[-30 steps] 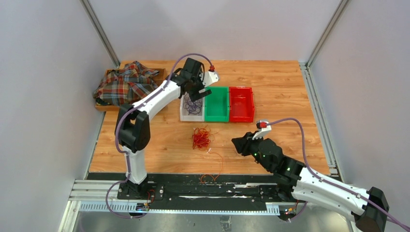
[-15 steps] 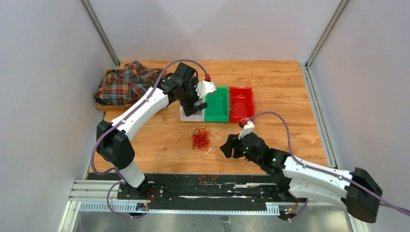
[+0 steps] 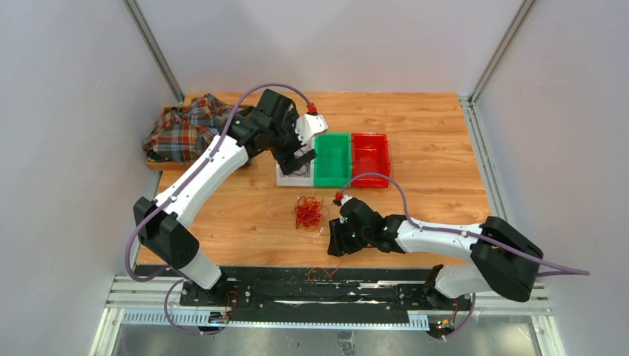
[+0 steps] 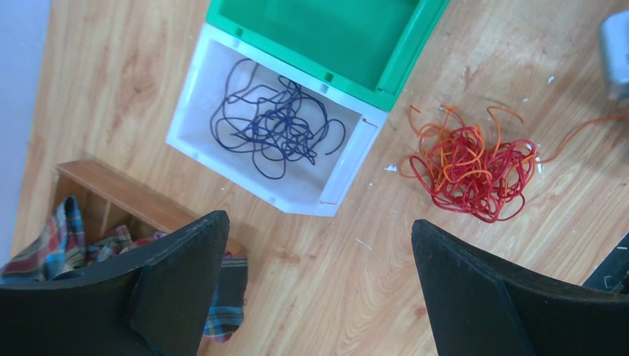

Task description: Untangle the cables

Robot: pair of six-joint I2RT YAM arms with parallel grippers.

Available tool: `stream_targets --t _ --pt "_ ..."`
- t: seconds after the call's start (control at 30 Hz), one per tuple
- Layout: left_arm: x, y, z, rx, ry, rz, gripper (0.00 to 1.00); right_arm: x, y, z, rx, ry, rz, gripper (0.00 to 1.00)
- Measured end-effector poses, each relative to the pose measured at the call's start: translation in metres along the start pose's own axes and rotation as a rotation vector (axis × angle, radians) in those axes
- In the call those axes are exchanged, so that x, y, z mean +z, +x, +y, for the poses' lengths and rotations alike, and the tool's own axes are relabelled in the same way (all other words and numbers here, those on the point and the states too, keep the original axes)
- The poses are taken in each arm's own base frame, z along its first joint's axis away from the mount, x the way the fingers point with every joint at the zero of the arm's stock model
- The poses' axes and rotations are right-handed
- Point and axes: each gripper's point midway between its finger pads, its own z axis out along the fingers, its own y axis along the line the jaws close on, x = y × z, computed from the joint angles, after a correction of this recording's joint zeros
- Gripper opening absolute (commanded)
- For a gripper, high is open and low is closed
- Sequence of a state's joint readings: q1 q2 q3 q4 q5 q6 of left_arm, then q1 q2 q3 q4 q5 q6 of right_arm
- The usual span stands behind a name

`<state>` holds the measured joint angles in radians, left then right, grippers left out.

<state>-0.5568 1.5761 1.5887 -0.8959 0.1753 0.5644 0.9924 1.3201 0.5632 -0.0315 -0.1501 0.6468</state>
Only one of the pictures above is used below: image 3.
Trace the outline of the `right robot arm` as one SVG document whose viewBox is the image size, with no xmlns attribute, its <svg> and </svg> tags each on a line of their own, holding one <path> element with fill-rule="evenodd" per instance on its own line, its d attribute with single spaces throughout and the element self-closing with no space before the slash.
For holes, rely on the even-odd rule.
<svg viewBox="0 0 629 356">
<path fill-rule="evenodd" d="M 433 266 L 420 299 L 443 309 L 454 299 L 493 291 L 515 302 L 527 302 L 543 253 L 499 217 L 481 224 L 423 222 L 400 214 L 382 216 L 356 197 L 336 199 L 339 216 L 329 223 L 328 253 L 342 257 L 364 248 L 383 253 L 430 253 L 462 260 L 458 266 Z"/>
</svg>

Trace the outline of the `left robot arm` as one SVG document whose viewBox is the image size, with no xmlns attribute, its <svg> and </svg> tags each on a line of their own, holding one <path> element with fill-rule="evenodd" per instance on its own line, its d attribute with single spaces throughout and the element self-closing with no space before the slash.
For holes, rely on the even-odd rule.
<svg viewBox="0 0 629 356">
<path fill-rule="evenodd" d="M 304 93 L 306 113 L 297 112 L 294 100 L 274 91 L 275 83 L 260 85 L 259 102 L 250 108 L 240 105 L 245 92 L 230 110 L 222 131 L 209 147 L 169 188 L 152 200 L 140 197 L 133 207 L 136 226 L 125 248 L 125 268 L 137 282 L 158 276 L 134 274 L 131 247 L 139 242 L 157 255 L 167 268 L 199 287 L 198 295 L 209 306 L 221 305 L 227 286 L 221 282 L 220 268 L 202 252 L 199 240 L 188 230 L 197 213 L 224 181 L 262 152 L 271 152 L 283 174 L 289 175 L 310 163 L 316 156 L 310 149 L 301 156 L 296 152 L 311 139 L 328 131 L 324 116 Z"/>
</svg>

